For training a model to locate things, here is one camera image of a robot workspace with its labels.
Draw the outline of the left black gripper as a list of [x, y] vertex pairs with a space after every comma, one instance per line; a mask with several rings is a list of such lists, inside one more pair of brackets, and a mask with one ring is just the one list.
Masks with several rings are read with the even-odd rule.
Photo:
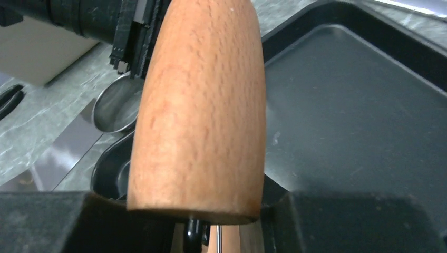
[[1, 26], [25, 16], [112, 45], [110, 64], [119, 74], [145, 78], [170, 1], [1, 1]]

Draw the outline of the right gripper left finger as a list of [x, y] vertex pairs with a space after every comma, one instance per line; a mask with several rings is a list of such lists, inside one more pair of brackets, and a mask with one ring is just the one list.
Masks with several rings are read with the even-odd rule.
[[1, 252], [169, 252], [173, 232], [92, 192], [1, 194]]

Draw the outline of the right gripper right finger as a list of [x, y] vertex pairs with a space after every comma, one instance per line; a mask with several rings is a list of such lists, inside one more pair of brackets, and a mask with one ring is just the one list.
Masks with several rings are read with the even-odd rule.
[[264, 178], [266, 252], [446, 252], [446, 238], [413, 198], [290, 192]]

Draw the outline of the wooden double-ended dough roller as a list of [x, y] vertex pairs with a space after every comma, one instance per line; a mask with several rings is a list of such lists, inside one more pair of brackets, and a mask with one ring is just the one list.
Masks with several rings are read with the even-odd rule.
[[211, 223], [209, 252], [241, 252], [260, 215], [266, 141], [251, 1], [172, 1], [145, 78], [127, 209]]

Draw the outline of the black baking tray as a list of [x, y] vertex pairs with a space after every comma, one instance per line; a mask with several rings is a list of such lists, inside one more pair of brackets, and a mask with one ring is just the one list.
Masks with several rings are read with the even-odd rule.
[[[288, 190], [413, 198], [446, 228], [444, 50], [346, 1], [307, 6], [261, 45], [264, 178]], [[99, 176], [131, 157], [134, 135], [108, 150]], [[94, 190], [127, 205], [128, 184]]]

